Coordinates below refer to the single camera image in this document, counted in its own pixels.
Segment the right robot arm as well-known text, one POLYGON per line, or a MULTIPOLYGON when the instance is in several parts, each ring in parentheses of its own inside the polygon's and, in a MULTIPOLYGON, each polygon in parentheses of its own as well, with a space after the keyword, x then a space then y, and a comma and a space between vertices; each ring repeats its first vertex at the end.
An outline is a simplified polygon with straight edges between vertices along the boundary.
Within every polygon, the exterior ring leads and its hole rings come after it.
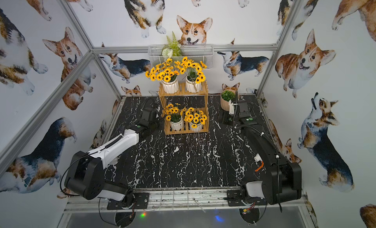
POLYGON ((256 199, 264 199, 268 204, 280 204, 298 200, 302 196, 302 169, 299 164, 290 162, 279 152, 277 145, 268 136, 256 117, 251 116, 247 101, 230 103, 234 107, 235 128, 253 143, 256 148, 256 163, 266 169, 259 181, 247 182, 240 187, 237 199, 250 204, 256 199))

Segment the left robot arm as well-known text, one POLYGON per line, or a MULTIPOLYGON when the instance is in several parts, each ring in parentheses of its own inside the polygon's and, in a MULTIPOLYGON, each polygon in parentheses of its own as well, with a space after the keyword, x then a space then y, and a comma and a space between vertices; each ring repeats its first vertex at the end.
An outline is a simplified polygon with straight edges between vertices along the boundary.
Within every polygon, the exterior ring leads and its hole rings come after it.
POLYGON ((133 190, 106 180, 104 171, 115 158, 148 138, 158 128, 160 116, 157 109, 145 107, 141 118, 124 133, 96 149, 74 154, 64 173, 64 186, 86 200, 101 198, 133 204, 133 190))

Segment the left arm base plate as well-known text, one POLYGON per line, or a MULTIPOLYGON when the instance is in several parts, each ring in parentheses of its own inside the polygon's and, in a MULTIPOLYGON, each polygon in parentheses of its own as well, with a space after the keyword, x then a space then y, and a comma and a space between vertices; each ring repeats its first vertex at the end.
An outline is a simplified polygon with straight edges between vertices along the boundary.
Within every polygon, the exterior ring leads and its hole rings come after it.
POLYGON ((107 209, 147 209, 149 197, 149 193, 137 192, 126 195, 122 201, 110 199, 107 205, 107 209))

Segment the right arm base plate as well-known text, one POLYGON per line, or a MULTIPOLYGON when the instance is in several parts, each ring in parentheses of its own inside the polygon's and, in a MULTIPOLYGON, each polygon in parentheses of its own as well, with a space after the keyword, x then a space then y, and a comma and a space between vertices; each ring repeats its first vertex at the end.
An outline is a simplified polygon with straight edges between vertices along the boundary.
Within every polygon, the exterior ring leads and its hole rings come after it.
POLYGON ((265 200, 259 197, 250 197, 243 190, 227 190, 226 197, 228 206, 251 206, 251 205, 265 205, 265 200))

